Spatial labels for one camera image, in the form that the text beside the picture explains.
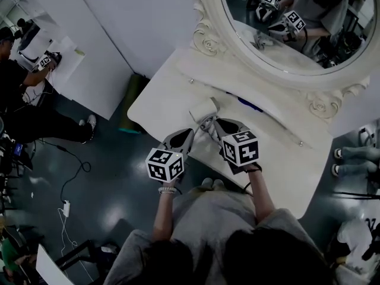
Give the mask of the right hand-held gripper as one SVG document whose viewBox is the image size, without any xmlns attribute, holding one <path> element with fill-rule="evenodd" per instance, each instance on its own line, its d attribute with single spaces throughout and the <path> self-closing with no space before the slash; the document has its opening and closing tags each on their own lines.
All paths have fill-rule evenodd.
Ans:
<svg viewBox="0 0 380 285">
<path fill-rule="evenodd" d="M 233 174 L 244 171 L 246 165 L 259 159 L 256 135 L 242 122 L 217 118 L 214 121 L 220 155 L 228 163 Z"/>
</svg>

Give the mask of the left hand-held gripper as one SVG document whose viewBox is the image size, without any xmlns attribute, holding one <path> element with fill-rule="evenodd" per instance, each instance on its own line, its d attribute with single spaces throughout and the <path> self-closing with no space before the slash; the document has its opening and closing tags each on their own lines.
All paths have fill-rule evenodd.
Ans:
<svg viewBox="0 0 380 285">
<path fill-rule="evenodd" d="M 149 178 L 170 183 L 180 176 L 185 170 L 194 136 L 193 129 L 181 129 L 168 135 L 157 148 L 152 148 L 145 160 Z"/>
</svg>

